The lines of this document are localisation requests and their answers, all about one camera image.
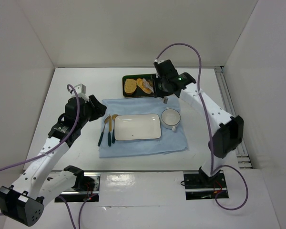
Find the striped bread roll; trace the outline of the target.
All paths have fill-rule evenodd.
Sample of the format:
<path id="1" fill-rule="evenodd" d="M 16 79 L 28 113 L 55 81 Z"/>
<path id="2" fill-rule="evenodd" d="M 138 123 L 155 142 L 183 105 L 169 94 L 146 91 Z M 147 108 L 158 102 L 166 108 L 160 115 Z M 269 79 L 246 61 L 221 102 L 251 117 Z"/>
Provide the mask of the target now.
<path id="1" fill-rule="evenodd" d="M 143 85 L 143 79 L 141 78 L 138 78 L 136 80 L 136 83 L 137 83 L 137 86 L 146 94 L 151 94 L 151 90 L 149 90 L 148 88 L 146 88 L 144 85 Z"/>

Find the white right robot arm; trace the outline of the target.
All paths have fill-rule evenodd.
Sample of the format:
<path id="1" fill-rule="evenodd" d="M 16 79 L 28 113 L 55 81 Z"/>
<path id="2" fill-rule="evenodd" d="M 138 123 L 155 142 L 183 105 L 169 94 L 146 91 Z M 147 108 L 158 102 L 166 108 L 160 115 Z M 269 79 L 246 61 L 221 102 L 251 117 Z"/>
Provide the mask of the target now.
<path id="1" fill-rule="evenodd" d="M 155 97 L 174 94 L 206 118 L 211 137 L 208 142 L 211 157 L 199 168 L 198 177 L 202 183 L 212 182 L 227 155 L 242 143 L 243 118 L 223 110 L 198 87 L 189 73 L 178 73 L 170 60 L 155 60 L 153 65 L 156 69 L 156 76 L 152 77 Z"/>

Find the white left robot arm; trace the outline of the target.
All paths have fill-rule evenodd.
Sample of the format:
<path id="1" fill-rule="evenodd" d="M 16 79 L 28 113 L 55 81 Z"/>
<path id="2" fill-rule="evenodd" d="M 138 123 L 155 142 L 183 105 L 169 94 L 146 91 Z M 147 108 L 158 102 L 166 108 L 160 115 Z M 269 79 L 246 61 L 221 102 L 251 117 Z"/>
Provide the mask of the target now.
<path id="1" fill-rule="evenodd" d="M 9 187 L 0 187 L 0 211 L 3 215 L 31 227 L 40 219 L 44 208 L 65 190 L 92 192 L 94 180 L 86 177 L 78 167 L 67 166 L 54 178 L 48 177 L 81 135 L 85 124 L 104 116 L 106 109 L 94 95 L 68 100 L 65 112 L 51 128 L 38 156 Z"/>

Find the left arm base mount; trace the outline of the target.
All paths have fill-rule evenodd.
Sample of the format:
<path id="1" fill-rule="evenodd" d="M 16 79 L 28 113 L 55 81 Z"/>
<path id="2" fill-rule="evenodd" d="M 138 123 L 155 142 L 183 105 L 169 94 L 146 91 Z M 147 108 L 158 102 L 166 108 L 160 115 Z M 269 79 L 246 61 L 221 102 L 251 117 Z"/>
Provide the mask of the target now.
<path id="1" fill-rule="evenodd" d="M 62 196 L 68 203 L 98 202 L 101 174 L 84 172 L 84 181 L 79 189 L 69 188 L 62 192 Z"/>

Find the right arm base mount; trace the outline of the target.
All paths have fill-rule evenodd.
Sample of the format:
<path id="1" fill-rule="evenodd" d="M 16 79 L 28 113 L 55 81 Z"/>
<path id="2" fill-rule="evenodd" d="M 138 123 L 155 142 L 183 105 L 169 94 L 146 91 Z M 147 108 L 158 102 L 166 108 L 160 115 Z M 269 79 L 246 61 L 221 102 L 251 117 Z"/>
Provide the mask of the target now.
<path id="1" fill-rule="evenodd" d="M 186 171 L 180 185 L 185 189 L 186 200 L 205 200 L 229 198 L 227 184 L 223 171 L 220 171 L 214 178 L 207 180 L 198 171 Z"/>

